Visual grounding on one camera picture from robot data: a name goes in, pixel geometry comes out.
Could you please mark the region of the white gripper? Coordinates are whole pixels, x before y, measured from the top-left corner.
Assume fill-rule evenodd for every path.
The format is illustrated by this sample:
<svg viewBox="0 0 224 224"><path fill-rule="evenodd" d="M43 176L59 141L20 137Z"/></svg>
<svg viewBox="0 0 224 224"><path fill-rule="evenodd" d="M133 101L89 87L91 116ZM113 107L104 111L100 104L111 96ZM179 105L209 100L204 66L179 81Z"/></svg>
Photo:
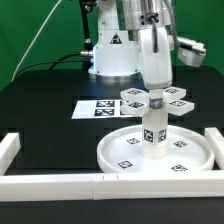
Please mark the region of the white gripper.
<svg viewBox="0 0 224 224"><path fill-rule="evenodd" d="M162 89L172 84L171 57L166 29L157 28L157 40L154 40L152 26L139 30L138 47L140 51L139 65L144 86L150 90L150 107L162 109Z"/></svg>

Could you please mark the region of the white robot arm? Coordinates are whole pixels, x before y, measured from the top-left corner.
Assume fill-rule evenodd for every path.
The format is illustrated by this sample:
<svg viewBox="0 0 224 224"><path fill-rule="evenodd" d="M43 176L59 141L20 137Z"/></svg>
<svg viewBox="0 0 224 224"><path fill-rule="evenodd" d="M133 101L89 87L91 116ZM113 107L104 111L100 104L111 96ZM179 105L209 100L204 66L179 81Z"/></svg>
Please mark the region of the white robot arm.
<svg viewBox="0 0 224 224"><path fill-rule="evenodd" d="M107 83L141 77L149 91L169 87L172 0L97 0L97 6L98 41L89 77Z"/></svg>

